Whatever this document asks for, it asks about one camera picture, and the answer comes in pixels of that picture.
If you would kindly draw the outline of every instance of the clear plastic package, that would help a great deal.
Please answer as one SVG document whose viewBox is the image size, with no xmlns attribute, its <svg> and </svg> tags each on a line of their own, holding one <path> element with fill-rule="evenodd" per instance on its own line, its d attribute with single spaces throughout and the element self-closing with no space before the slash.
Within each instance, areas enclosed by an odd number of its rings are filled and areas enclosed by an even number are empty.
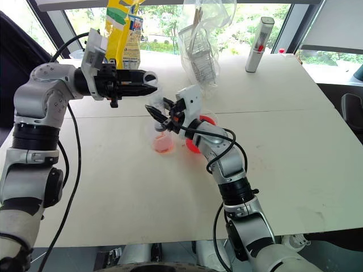
<svg viewBox="0 0 363 272">
<path fill-rule="evenodd" d="M 155 86 L 158 87 L 158 90 L 149 96 L 149 105 L 159 109 L 164 115 L 166 115 L 163 105 L 163 91 L 161 87 L 157 85 L 157 80 L 151 84 L 156 84 Z M 161 124 L 152 119 L 146 127 L 146 134 L 153 150 L 158 153 L 168 153 L 174 147 L 172 133 L 167 130 L 161 130 Z"/>
<path fill-rule="evenodd" d="M 220 69 L 217 41 L 211 33 L 229 26 L 235 9 L 236 0 L 184 0 L 178 28 L 181 64 L 204 93 L 216 85 Z"/>
</svg>

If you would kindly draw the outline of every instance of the cable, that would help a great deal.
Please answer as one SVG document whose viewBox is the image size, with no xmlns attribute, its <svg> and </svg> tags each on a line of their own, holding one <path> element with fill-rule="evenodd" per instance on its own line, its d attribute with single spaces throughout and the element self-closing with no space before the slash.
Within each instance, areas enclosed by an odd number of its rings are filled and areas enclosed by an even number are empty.
<svg viewBox="0 0 363 272">
<path fill-rule="evenodd" d="M 64 213 L 64 216 L 63 216 L 63 219 L 62 219 L 62 222 L 59 226 L 59 229 L 56 233 L 56 235 L 54 236 L 48 250 L 47 250 L 47 253 L 45 254 L 43 260 L 41 261 L 41 264 L 39 266 L 39 269 L 38 269 L 38 272 L 42 272 L 43 271 L 43 268 L 45 266 L 45 263 L 47 262 L 47 259 L 59 237 L 59 235 L 61 234 L 62 232 L 62 229 L 66 223 L 66 220 L 67 220 L 67 217 L 68 217 L 68 213 L 69 213 L 69 210 L 70 210 L 70 206 L 72 205 L 72 202 L 73 202 L 73 198 L 75 196 L 75 192 L 77 191 L 77 187 L 78 187 L 78 183 L 79 183 L 79 178 L 81 176 L 81 142 L 79 140 L 79 133 L 78 133 L 78 125 L 77 125 L 77 121 L 75 120 L 75 117 L 74 117 L 74 114 L 73 114 L 73 111 L 70 107 L 70 105 L 68 104 L 68 110 L 69 110 L 69 113 L 72 117 L 72 120 L 73 120 L 73 123 L 74 123 L 74 129 L 75 129 L 75 137 L 77 139 L 77 147 L 78 147 L 78 169 L 77 169 L 77 177 L 75 179 L 75 184 L 74 184 L 74 188 L 73 188 L 73 191 L 70 195 L 70 198 L 68 200 L 68 204 L 67 204 L 67 208 L 66 208 L 66 211 Z"/>
<path fill-rule="evenodd" d="M 59 149 L 61 150 L 62 152 L 62 155 L 63 155 L 63 158 L 64 158 L 64 163 L 66 165 L 66 173 L 64 175 L 64 180 L 63 180 L 63 188 L 64 186 L 66 185 L 67 183 L 67 180 L 68 180 L 68 176 L 69 176 L 69 161 L 68 161 L 68 157 L 67 157 L 67 153 L 66 151 L 64 150 L 64 147 L 61 143 L 61 141 L 58 141 L 58 146 L 59 146 Z"/>
<path fill-rule="evenodd" d="M 214 246 L 214 250 L 216 251 L 217 258 L 220 261 L 221 265 L 224 267 L 224 269 L 227 272 L 232 272 L 232 270 L 226 265 L 226 263 L 222 259 L 220 251 L 218 250 L 218 246 L 217 246 L 217 238 L 216 238 L 217 221 L 218 221 L 218 217 L 219 217 L 219 215 L 221 213 L 222 208 L 223 208 L 223 202 L 220 205 L 220 207 L 218 208 L 216 216 L 214 217 L 214 222 L 213 222 L 213 246 Z"/>
<path fill-rule="evenodd" d="M 224 129 L 226 132 L 229 132 L 230 134 L 232 134 L 233 140 L 231 141 L 230 145 L 228 146 L 228 148 L 223 151 L 222 153 L 220 153 L 218 156 L 216 156 L 213 160 L 211 160 L 207 165 L 206 165 L 206 170 L 212 174 L 212 170 L 211 170 L 211 165 L 213 163 L 215 163 L 217 160 L 219 160 L 220 158 L 222 158 L 224 155 L 226 155 L 232 148 L 233 145 L 236 143 L 236 134 L 234 134 L 234 132 L 230 129 Z"/>
<path fill-rule="evenodd" d="M 68 46 L 70 45 L 71 43 L 73 43 L 74 41 L 77 41 L 78 39 L 80 38 L 83 38 L 83 37 L 86 37 L 88 36 L 88 33 L 89 32 L 85 32 L 85 33 L 82 33 L 82 34 L 79 34 L 77 36 L 74 36 L 72 39 L 70 39 L 68 42 L 66 42 L 65 44 L 63 44 L 57 51 L 56 53 L 54 54 L 54 56 L 50 59 L 49 62 L 54 62 L 56 61 L 57 57 L 59 57 L 61 55 L 61 53 L 63 52 L 63 50 Z"/>
<path fill-rule="evenodd" d="M 227 212 L 226 211 L 224 212 L 224 217 L 225 217 L 225 222 L 228 223 L 229 221 L 228 221 L 228 217 L 227 217 Z"/>
<path fill-rule="evenodd" d="M 219 138 L 222 138 L 222 139 L 225 139 L 229 142 L 231 142 L 231 144 L 229 145 L 229 147 L 221 154 L 219 154 L 218 156 L 216 156 L 213 160 L 211 160 L 207 167 L 206 167 L 206 170 L 209 172 L 209 173 L 212 173 L 211 170 L 209 169 L 209 166 L 216 162 L 217 160 L 219 160 L 221 157 L 223 157 L 225 154 L 227 154 L 227 152 L 229 152 L 233 145 L 235 144 L 237 146 L 237 148 L 241 151 L 242 155 L 243 155 L 243 160 L 244 160 L 244 170 L 246 171 L 247 173 L 247 167 L 248 167 L 248 161 L 247 161 L 247 154 L 245 152 L 245 150 L 243 149 L 243 147 L 238 143 L 236 142 L 236 135 L 235 133 L 232 131 L 232 130 L 229 130 L 229 129 L 224 129 L 225 131 L 229 132 L 230 134 L 232 134 L 233 136 L 233 139 L 230 139 L 224 135 L 220 135 L 220 134 L 216 134 L 216 133 L 209 133 L 209 132 L 206 132 L 206 131 L 201 131 L 201 130 L 196 130 L 196 129 L 191 129 L 191 128 L 188 128 L 188 127 L 184 127 L 184 126 L 180 126 L 178 123 L 174 123 L 177 127 L 179 127 L 180 129 L 183 129 L 185 131 L 189 131 L 189 132 L 193 132 L 193 133 L 198 133 L 198 134 L 204 134 L 204 135 L 209 135 L 209 136 L 214 136 L 214 137 L 219 137 Z M 217 230 L 217 222 L 218 222 L 218 217 L 221 213 L 221 210 L 223 208 L 223 202 L 221 203 L 220 207 L 218 208 L 217 210 L 217 213 L 216 213 L 216 216 L 214 217 L 214 222 L 213 222 L 213 246 L 214 246 L 214 251 L 216 252 L 216 255 L 217 255 L 217 258 L 218 260 L 220 261 L 221 265 L 224 267 L 224 269 L 227 271 L 227 272 L 232 272 L 232 270 L 226 265 L 226 263 L 224 262 L 223 258 L 221 257 L 221 254 L 220 254 L 220 251 L 218 249 L 218 246 L 217 246 L 217 238 L 216 238 L 216 230 Z M 225 218 L 225 221 L 226 223 L 228 223 L 228 217 L 227 217 L 227 213 L 226 211 L 224 211 L 224 218 Z"/>
<path fill-rule="evenodd" d="M 235 141 L 235 134 L 232 130 L 229 130 L 229 129 L 224 129 L 226 130 L 227 132 L 231 133 L 232 136 L 234 137 L 234 140 L 231 139 L 231 138 L 228 138 L 227 136 L 224 136 L 224 135 L 220 135 L 220 134 L 217 134 L 217 133 L 211 133 L 211 132 L 207 132 L 207 131 L 202 131 L 202 130 L 197 130 L 197 129 L 191 129 L 190 127 L 185 127 L 185 126 L 181 126 L 180 124 L 178 124 L 177 122 L 175 122 L 173 120 L 173 124 L 178 127 L 179 129 L 183 129 L 185 131 L 188 131 L 188 132 L 193 132 L 193 133 L 197 133 L 197 134 L 203 134 L 203 135 L 208 135 L 208 136 L 213 136 L 213 137 L 218 137 L 218 138 L 221 138 L 221 139 L 224 139 L 224 140 L 227 140 L 229 142 L 233 142 L 233 144 L 235 144 L 238 149 L 241 151 L 242 155 L 243 155 L 243 160 L 244 160 L 244 170 L 246 171 L 247 173 L 247 166 L 248 166 L 248 161 L 247 161 L 247 154 L 245 152 L 245 150 L 243 149 L 243 147 Z M 229 147 L 226 149 L 226 150 L 231 150 L 233 147 L 233 145 L 229 145 Z M 220 155 L 218 155 L 217 157 L 215 157 L 213 160 L 219 160 L 222 156 L 224 156 L 224 154 L 221 153 Z M 206 170 L 208 171 L 208 173 L 212 174 L 212 172 L 210 171 L 209 169 L 209 166 L 210 166 L 210 162 L 207 164 L 207 168 Z"/>
</svg>

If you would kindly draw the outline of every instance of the trees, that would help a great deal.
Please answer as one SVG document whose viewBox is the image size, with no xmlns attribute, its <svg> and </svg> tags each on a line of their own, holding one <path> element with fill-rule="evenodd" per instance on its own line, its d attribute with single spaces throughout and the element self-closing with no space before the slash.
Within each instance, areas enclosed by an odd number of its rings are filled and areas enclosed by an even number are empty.
<svg viewBox="0 0 363 272">
<path fill-rule="evenodd" d="M 349 61 L 349 62 L 363 64 L 363 55 L 358 55 L 358 54 L 313 51 L 313 50 L 300 50 L 298 54 L 301 61 L 306 64 L 323 64 L 323 65 L 336 66 L 337 61 Z"/>
<path fill-rule="evenodd" d="M 232 24 L 218 30 L 218 51 L 248 54 L 262 16 L 270 16 L 275 20 L 267 42 L 267 48 L 272 49 L 289 7 L 287 4 L 238 4 Z"/>
<path fill-rule="evenodd" d="M 140 6 L 140 13 L 142 17 L 152 16 L 159 21 L 163 34 L 171 36 L 174 54 L 175 41 L 179 15 L 182 13 L 182 5 L 164 5 L 164 6 Z"/>
<path fill-rule="evenodd" d="M 81 34 L 90 28 L 99 29 L 103 33 L 106 19 L 106 8 L 75 8 L 65 11 L 76 34 Z"/>
</svg>

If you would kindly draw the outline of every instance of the white table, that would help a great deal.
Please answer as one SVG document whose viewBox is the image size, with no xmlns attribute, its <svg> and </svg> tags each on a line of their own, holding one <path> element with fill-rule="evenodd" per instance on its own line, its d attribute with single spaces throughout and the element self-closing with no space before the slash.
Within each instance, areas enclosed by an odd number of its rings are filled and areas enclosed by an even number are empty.
<svg viewBox="0 0 363 272">
<path fill-rule="evenodd" d="M 249 105 L 245 104 L 249 98 L 242 95 L 231 101 L 241 112 L 218 113 L 229 111 L 227 105 L 222 109 L 219 100 L 213 99 L 215 105 L 212 100 L 206 104 L 218 109 L 215 112 L 219 124 L 235 131 L 246 149 L 248 179 L 253 188 L 260 189 L 258 197 L 276 235 L 362 227 L 363 217 L 356 209 L 363 206 L 363 147 L 312 80 L 304 80 L 306 73 L 296 65 L 297 61 L 287 61 L 291 68 L 286 71 L 296 70 L 296 76 L 302 75 L 300 82 L 290 88 L 294 95 L 286 97 L 286 105 L 263 101 Z M 264 71 L 262 63 L 259 68 Z M 249 90 L 243 82 L 240 90 Z M 264 85 L 261 90 L 269 88 L 269 92 L 264 96 L 260 93 L 261 100 L 266 97 L 272 101 L 273 92 L 275 96 L 288 93 L 282 88 L 272 89 L 272 83 Z M 306 91 L 312 100 L 295 92 L 297 88 Z M 250 112 L 243 112 L 236 101 L 249 107 Z M 74 112 L 80 114 L 77 102 L 81 101 L 73 102 Z M 189 152 L 176 137 L 173 152 L 157 154 L 143 132 L 150 117 L 132 117 L 134 109 L 128 108 L 129 102 L 139 103 L 136 99 L 122 101 L 121 116 L 96 117 L 99 112 L 89 111 L 88 116 L 78 118 L 82 174 L 56 244 L 59 247 L 212 238 L 213 218 L 221 196 L 212 176 L 205 171 L 205 159 Z M 62 201 L 45 211 L 36 247 L 49 245 L 73 188 L 77 148 L 69 118 L 62 126 L 61 141 L 71 163 L 70 178 Z M 0 165 L 10 142 L 9 137 L 0 148 Z M 60 161 L 57 166 L 64 168 Z M 217 228 L 220 238 L 226 237 L 223 225 L 221 218 Z"/>
<path fill-rule="evenodd" d="M 175 93 L 190 85 L 179 56 L 144 51 L 141 59 L 140 69 L 157 74 L 169 99 L 175 100 Z M 254 74 L 244 70 L 246 60 L 244 56 L 221 59 L 218 87 L 204 100 L 204 110 L 232 113 L 333 108 L 293 55 L 265 54 Z M 146 97 L 126 97 L 112 109 L 109 101 L 94 101 L 88 96 L 71 101 L 71 106 L 76 117 L 148 116 L 144 107 L 147 101 Z"/>
</svg>

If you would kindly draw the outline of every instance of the yellow bag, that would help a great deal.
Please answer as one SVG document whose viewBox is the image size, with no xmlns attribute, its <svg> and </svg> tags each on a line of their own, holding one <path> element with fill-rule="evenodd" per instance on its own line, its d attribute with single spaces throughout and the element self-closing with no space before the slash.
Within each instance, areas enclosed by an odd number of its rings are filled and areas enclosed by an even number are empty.
<svg viewBox="0 0 363 272">
<path fill-rule="evenodd" d="M 109 0 L 105 33 L 108 37 L 106 59 L 115 59 L 118 69 L 138 69 L 142 18 L 135 16 L 139 4 L 145 0 Z"/>
</svg>

